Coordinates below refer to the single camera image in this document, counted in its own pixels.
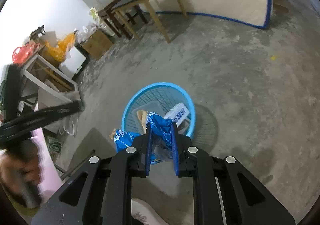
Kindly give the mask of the left hand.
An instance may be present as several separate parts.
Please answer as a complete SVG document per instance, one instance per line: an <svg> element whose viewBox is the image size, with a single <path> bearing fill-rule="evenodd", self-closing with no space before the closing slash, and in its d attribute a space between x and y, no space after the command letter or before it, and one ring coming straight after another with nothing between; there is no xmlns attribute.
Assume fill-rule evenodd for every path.
<svg viewBox="0 0 320 225"><path fill-rule="evenodd" d="M18 181L15 172L22 172L26 182L38 185L41 182L41 168L39 157L36 155L29 162L24 162L9 153L1 155L1 182L10 193L22 196L22 185Z"/></svg>

